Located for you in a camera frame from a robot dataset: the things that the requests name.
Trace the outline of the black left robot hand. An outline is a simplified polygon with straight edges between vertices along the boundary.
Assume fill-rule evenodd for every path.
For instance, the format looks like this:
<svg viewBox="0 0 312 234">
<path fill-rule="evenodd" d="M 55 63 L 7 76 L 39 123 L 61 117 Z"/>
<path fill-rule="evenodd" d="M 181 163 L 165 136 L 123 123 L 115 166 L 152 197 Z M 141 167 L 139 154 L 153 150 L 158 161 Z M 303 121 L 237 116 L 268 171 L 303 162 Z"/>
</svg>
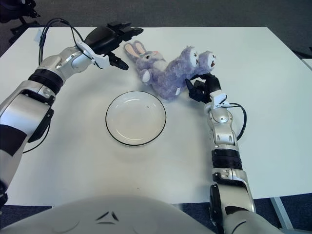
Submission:
<svg viewBox="0 0 312 234">
<path fill-rule="evenodd" d="M 111 66 L 122 70 L 128 70 L 129 66 L 120 58 L 115 56 L 113 51 L 123 41 L 129 41 L 132 37 L 143 32 L 142 28 L 131 27 L 130 22 L 114 21 L 106 26 L 97 27 L 87 35 L 84 42 L 98 55 L 105 55 L 109 58 Z"/>
</svg>

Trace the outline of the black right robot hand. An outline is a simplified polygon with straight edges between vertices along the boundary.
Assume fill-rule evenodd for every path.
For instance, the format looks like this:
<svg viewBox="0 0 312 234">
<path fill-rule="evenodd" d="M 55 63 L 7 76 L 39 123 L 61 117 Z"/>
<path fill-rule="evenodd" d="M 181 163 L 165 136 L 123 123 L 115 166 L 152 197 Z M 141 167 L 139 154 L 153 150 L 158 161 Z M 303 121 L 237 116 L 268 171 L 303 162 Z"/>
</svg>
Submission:
<svg viewBox="0 0 312 234">
<path fill-rule="evenodd" d="M 205 104 L 212 101 L 210 93 L 221 90 L 218 78 L 211 73 L 194 75 L 191 79 L 185 79 L 185 82 L 189 97 Z"/>
</svg>

